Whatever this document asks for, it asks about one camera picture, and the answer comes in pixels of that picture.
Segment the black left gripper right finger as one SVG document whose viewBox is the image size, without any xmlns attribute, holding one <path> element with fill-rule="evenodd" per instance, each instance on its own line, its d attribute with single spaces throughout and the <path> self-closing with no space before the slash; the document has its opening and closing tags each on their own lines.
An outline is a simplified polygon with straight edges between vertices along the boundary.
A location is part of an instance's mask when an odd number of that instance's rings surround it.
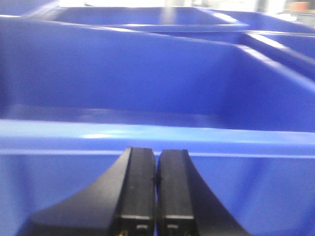
<svg viewBox="0 0 315 236">
<path fill-rule="evenodd" d="M 163 150 L 157 175 L 158 235 L 249 235 L 212 192 L 187 150 Z"/>
</svg>

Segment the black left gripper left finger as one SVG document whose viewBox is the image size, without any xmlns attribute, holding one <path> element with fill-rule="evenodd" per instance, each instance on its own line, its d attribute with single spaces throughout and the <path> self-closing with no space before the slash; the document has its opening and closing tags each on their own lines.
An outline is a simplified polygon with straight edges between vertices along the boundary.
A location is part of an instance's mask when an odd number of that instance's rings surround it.
<svg viewBox="0 0 315 236">
<path fill-rule="evenodd" d="M 152 236 L 156 160 L 150 148 L 128 147 L 95 182 L 32 214 L 25 236 Z"/>
</svg>

